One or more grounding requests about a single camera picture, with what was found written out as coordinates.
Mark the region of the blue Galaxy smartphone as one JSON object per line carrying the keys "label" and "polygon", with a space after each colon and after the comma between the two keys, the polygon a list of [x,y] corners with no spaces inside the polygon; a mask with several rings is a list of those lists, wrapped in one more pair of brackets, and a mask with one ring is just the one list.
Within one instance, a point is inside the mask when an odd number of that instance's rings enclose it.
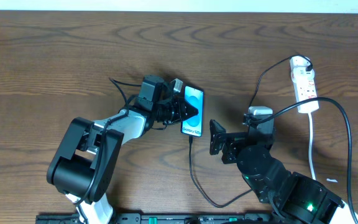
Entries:
{"label": "blue Galaxy smartphone", "polygon": [[185,87],[185,118],[181,122],[181,132],[189,136],[201,137],[203,132],[203,90]]}

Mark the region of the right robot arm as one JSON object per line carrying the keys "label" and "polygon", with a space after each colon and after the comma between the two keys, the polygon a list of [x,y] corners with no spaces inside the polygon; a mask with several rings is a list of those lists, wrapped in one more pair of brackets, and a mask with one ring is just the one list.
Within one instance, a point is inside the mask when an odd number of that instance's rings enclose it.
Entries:
{"label": "right robot arm", "polygon": [[248,131],[239,133],[227,132],[214,119],[209,127],[210,154],[221,152],[224,164],[236,164],[259,202],[272,206],[276,222],[358,223],[358,216],[340,196],[308,176],[287,170],[271,156],[272,120],[249,124]]}

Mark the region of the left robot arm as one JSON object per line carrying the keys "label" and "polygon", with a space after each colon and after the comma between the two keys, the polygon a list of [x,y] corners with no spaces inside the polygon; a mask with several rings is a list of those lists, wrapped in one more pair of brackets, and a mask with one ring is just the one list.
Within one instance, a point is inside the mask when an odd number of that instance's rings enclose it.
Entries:
{"label": "left robot arm", "polygon": [[120,148],[143,136],[154,123],[181,123],[201,113],[182,95],[183,82],[166,82],[146,75],[137,95],[124,97],[124,106],[106,119],[77,117],[70,123],[49,167],[47,182],[76,207],[80,223],[109,223],[114,209],[106,191]]}

